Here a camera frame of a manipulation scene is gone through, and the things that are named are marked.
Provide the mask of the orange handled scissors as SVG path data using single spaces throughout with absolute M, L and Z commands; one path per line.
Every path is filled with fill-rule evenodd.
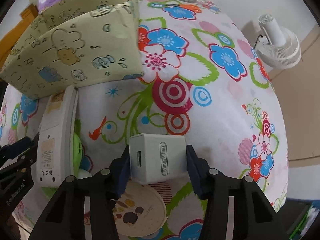
M 179 7 L 179 8 L 183 8 L 183 9 L 187 9 L 190 11 L 193 11 L 195 13 L 201 13 L 202 10 L 197 6 L 197 5 L 193 5 L 193 4 L 165 4 L 165 3 L 160 3 L 160 2 L 155 2 L 153 3 L 153 5 L 155 7 Z

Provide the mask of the small white charger cube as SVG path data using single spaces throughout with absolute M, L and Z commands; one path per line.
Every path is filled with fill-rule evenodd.
M 182 135 L 138 134 L 129 139 L 131 179 L 155 184 L 187 174 L 186 140 Z

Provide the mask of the green perforated panda case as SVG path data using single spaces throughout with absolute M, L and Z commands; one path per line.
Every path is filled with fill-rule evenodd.
M 81 131 L 81 121 L 76 119 L 74 122 L 73 136 L 73 171 L 76 177 L 79 176 L 80 164 L 83 158 L 82 143 L 79 137 Z M 48 199 L 52 198 L 57 188 L 42 187 L 42 191 Z

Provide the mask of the yellow patterned cardboard box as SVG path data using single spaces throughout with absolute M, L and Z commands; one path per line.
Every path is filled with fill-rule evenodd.
M 28 98 L 143 75 L 137 0 L 61 0 L 19 38 L 1 79 Z

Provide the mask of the white clip fan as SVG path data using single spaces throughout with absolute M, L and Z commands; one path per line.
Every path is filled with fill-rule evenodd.
M 271 14 L 258 17 L 261 34 L 254 45 L 261 60 L 276 69 L 289 69 L 296 66 L 302 51 L 298 37 L 289 29 L 281 27 Z

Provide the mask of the white oval mouse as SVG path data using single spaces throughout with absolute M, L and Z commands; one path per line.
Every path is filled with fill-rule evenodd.
M 85 179 L 90 177 L 92 177 L 92 175 L 88 171 L 81 168 L 79 169 L 77 179 Z

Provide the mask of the round beige hedgehog mirror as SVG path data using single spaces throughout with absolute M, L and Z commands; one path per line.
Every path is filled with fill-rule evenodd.
M 120 235 L 145 237 L 156 233 L 167 220 L 167 210 L 161 195 L 148 185 L 129 181 L 125 192 L 113 208 Z

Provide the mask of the wooden chair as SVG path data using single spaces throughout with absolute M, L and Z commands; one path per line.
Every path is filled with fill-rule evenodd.
M 37 7 L 33 4 L 28 5 L 28 7 L 20 13 L 20 16 L 22 17 L 22 20 L 1 39 L 1 67 L 3 67 L 3 64 L 10 55 L 15 43 L 31 22 L 38 16 Z

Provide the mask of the floral tablecloth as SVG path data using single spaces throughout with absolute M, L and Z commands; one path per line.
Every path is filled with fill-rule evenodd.
M 211 1 L 139 0 L 143 60 L 170 67 L 79 89 L 75 131 L 82 168 L 96 173 L 139 133 L 183 135 L 226 176 L 250 176 L 272 207 L 286 201 L 287 138 L 281 108 L 261 59 Z

